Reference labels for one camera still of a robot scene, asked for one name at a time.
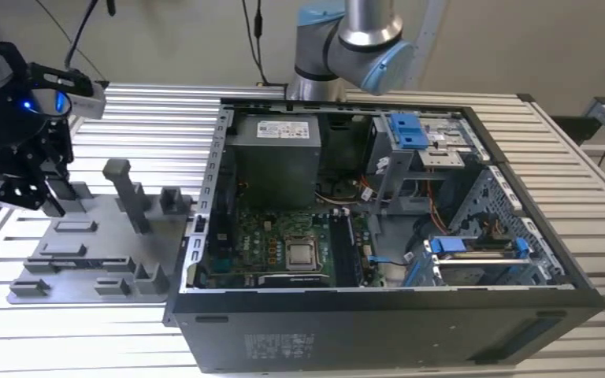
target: blue plastic latch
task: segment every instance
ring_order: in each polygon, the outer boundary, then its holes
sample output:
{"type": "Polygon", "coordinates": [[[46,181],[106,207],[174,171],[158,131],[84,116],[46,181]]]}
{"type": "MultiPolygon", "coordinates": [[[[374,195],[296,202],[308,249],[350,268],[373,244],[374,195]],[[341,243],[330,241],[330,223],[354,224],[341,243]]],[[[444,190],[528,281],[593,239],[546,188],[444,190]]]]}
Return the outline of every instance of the blue plastic latch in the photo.
{"type": "Polygon", "coordinates": [[[390,129],[398,138],[398,147],[408,150],[425,150],[429,138],[421,129],[418,117],[413,114],[392,113],[390,129]]]}
{"type": "Polygon", "coordinates": [[[430,251],[434,254],[441,254],[442,253],[442,243],[440,242],[440,239],[432,239],[429,244],[430,244],[430,251]]]}
{"type": "Polygon", "coordinates": [[[370,262],[386,262],[390,263],[390,258],[386,258],[384,256],[368,256],[368,261],[370,262]]]}
{"type": "Polygon", "coordinates": [[[517,258],[526,258],[529,256],[529,244],[522,238],[514,239],[514,246],[517,248],[517,258]]]}
{"type": "Polygon", "coordinates": [[[440,240],[440,246],[446,254],[466,251],[466,246],[460,238],[444,238],[437,240],[440,240]]]}

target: metal rail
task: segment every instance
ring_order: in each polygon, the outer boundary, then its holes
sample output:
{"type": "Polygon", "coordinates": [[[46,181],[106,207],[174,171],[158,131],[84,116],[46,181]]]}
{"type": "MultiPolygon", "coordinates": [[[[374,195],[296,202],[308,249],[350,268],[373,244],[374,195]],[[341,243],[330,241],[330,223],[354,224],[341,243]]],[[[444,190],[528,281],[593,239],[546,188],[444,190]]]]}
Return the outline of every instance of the metal rail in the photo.
{"type": "MultiPolygon", "coordinates": [[[[180,185],[197,195],[221,97],[281,98],[278,88],[113,84],[104,120],[85,120],[74,135],[72,179],[96,193],[108,158],[129,158],[132,179],[150,190],[180,185]]],[[[514,95],[394,92],[350,101],[470,106],[508,156],[538,208],[605,298],[605,175],[533,103],[514,95]]],[[[0,217],[0,372],[29,377],[200,374],[186,343],[164,328],[162,307],[12,306],[8,285],[48,226],[41,213],[0,217]]],[[[309,376],[605,375],[605,311],[516,367],[313,372],[309,376]]]]}

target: power supply label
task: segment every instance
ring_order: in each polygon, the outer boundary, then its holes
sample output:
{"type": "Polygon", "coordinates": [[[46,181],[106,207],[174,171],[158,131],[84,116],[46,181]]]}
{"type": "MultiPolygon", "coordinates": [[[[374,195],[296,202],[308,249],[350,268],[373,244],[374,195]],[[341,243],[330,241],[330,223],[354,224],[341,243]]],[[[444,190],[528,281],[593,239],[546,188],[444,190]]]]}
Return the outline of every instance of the power supply label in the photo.
{"type": "Polygon", "coordinates": [[[306,122],[262,120],[256,138],[309,139],[310,127],[306,122]]]}
{"type": "Polygon", "coordinates": [[[265,333],[245,335],[249,359],[310,358],[313,333],[265,333]]]}

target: open computer tower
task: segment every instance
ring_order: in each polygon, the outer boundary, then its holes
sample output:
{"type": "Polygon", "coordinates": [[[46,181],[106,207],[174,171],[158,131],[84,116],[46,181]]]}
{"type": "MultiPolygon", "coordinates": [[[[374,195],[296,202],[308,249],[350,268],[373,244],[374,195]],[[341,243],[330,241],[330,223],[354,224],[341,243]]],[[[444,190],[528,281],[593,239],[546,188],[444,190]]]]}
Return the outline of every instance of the open computer tower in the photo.
{"type": "Polygon", "coordinates": [[[202,372],[514,364],[605,307],[466,107],[224,99],[184,249],[202,372]]]}

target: green circuit board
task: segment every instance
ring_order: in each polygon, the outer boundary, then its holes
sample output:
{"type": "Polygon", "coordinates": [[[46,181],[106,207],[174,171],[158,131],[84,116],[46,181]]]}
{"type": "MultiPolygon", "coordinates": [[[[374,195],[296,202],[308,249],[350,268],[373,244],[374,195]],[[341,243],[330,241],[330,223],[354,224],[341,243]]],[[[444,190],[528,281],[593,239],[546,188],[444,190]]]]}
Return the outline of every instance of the green circuit board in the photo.
{"type": "MultiPolygon", "coordinates": [[[[334,286],[334,259],[329,235],[329,214],[258,212],[241,209],[236,218],[236,253],[229,267],[210,268],[210,287],[249,287],[254,277],[265,274],[322,274],[334,286]],[[309,270],[286,268],[285,244],[290,239],[306,239],[314,244],[316,267],[309,270]]],[[[352,215],[352,231],[358,252],[369,240],[366,216],[352,215]]]]}

